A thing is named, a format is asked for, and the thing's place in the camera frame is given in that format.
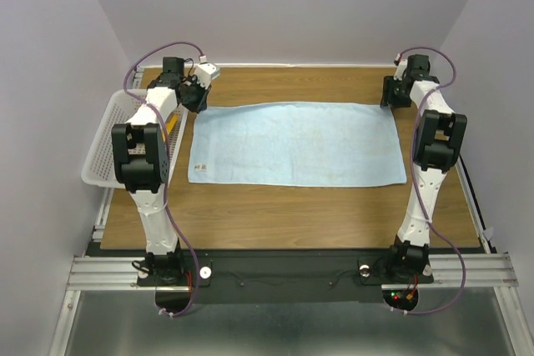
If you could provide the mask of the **light blue towel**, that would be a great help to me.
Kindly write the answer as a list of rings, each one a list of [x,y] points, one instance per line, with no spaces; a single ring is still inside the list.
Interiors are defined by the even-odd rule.
[[[191,183],[373,188],[407,181],[391,111],[358,103],[210,107],[194,122]]]

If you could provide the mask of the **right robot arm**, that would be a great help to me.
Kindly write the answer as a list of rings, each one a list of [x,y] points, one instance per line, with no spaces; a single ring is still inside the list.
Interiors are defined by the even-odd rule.
[[[433,214],[441,186],[456,166],[465,136],[467,117],[456,113],[441,90],[445,87],[431,73],[424,54],[395,57],[396,71],[383,81],[383,108],[417,107],[411,139],[411,194],[404,220],[384,261],[388,278],[429,276]]]

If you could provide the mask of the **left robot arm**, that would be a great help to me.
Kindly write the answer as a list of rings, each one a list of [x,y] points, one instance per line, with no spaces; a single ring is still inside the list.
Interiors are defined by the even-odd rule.
[[[193,113],[207,108],[207,97],[220,70],[205,56],[193,72],[186,73],[185,60],[163,59],[163,71],[142,97],[124,89],[140,102],[134,115],[111,129],[115,178],[133,199],[143,225],[146,256],[133,262],[139,280],[147,285],[176,285],[191,279],[185,272],[183,253],[175,223],[169,216],[167,190],[171,156],[167,120],[178,107]]]

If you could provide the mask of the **white plastic basket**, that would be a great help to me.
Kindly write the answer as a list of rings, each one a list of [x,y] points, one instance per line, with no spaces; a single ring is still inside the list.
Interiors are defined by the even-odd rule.
[[[125,123],[129,120],[137,112],[140,105],[141,102],[123,90],[112,95],[83,164],[81,178],[86,184],[102,188],[125,189],[124,185],[118,182],[114,173],[111,129],[116,123]],[[183,106],[179,106],[174,114],[177,121],[169,133],[169,178],[172,178],[174,174],[189,111]]]

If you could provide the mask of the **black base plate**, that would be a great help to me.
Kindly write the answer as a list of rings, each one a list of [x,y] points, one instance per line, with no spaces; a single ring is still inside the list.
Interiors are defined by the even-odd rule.
[[[435,252],[435,254],[455,255]],[[384,297],[402,296],[423,283],[429,276],[388,276],[385,251],[379,249],[348,250],[204,250],[195,262],[184,258],[184,271],[191,279],[176,285],[138,285],[157,295],[174,295],[195,303],[299,303],[343,302],[380,303]],[[466,265],[461,264],[461,283],[467,288]]]

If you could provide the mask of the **aluminium frame rail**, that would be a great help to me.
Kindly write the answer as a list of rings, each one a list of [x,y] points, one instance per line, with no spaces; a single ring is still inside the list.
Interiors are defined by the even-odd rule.
[[[465,254],[467,288],[513,288],[518,285],[511,258],[506,254]],[[142,290],[138,272],[131,265],[132,257],[75,258],[68,276],[71,291]],[[418,280],[418,288],[456,288],[461,283],[462,270],[455,255],[435,254],[430,257],[433,281]]]

